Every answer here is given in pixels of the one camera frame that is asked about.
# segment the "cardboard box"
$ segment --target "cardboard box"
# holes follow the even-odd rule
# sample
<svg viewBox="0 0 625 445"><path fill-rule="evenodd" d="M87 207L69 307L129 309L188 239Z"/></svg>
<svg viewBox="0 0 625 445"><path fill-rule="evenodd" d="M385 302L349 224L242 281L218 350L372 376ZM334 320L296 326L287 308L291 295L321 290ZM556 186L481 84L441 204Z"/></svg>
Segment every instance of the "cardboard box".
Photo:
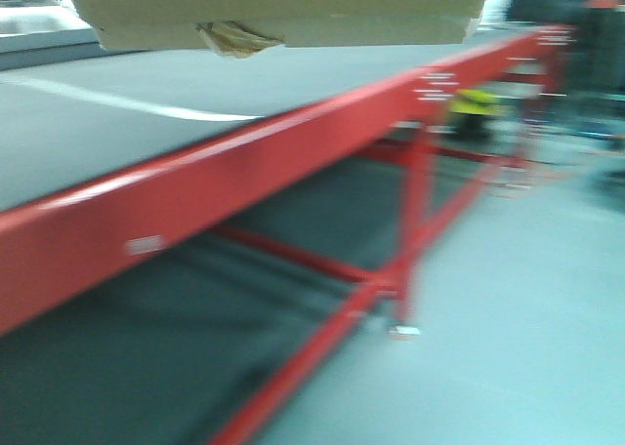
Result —
<svg viewBox="0 0 625 445"><path fill-rule="evenodd" d="M460 42L484 0L72 0L106 48Z"/></svg>

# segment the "gray tabletop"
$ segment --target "gray tabletop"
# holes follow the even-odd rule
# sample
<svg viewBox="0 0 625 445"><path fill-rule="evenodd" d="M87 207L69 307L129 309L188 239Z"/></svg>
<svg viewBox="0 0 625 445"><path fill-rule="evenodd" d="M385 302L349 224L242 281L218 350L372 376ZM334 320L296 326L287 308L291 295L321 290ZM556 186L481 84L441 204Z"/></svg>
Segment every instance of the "gray tabletop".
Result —
<svg viewBox="0 0 625 445"><path fill-rule="evenodd" d="M463 45L149 52L0 73L0 211L321 101Z"/></svg>

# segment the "concrete floor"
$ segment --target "concrete floor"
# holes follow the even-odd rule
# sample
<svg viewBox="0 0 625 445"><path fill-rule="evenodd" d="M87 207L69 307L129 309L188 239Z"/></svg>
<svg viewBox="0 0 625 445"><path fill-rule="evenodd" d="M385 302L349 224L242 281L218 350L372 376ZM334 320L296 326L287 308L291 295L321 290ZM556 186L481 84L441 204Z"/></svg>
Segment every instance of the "concrete floor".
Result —
<svg viewBox="0 0 625 445"><path fill-rule="evenodd" d="M255 443L625 443L625 195L598 186L614 164L585 163L484 195L424 261L423 335L393 341L371 316Z"/></svg>

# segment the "workbench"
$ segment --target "workbench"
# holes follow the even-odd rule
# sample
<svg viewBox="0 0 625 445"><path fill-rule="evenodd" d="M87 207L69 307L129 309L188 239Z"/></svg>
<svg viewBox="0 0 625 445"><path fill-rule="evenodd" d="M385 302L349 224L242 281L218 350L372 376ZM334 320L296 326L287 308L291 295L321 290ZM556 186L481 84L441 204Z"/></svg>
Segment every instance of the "workbench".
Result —
<svg viewBox="0 0 625 445"><path fill-rule="evenodd" d="M446 101L528 61L554 92L567 43L551 26L0 73L3 440L242 443L378 301L415 333L414 263L523 160L440 147ZM437 187L437 154L471 177Z"/></svg>

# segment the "red metal frame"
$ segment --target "red metal frame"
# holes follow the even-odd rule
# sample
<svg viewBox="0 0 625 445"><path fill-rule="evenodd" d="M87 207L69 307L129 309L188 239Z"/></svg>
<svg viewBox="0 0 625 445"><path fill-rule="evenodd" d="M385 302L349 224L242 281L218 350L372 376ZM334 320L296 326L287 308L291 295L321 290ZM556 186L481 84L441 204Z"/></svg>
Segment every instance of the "red metal frame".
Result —
<svg viewBox="0 0 625 445"><path fill-rule="evenodd" d="M410 318L408 278L415 260L514 159L439 147L431 125L443 115L445 101L529 58L547 60L553 70L568 34L567 27L554 25L477 47L0 213L0 262L11 262L0 272L0 334L342 157L357 153L403 167L400 243L378 271L237 228L212 230L356 284L338 311L210 441L243 443L380 298L396 301L398 322ZM412 141L384 139L396 122L415 119L421 123ZM436 153L483 165L430 215Z"/></svg>

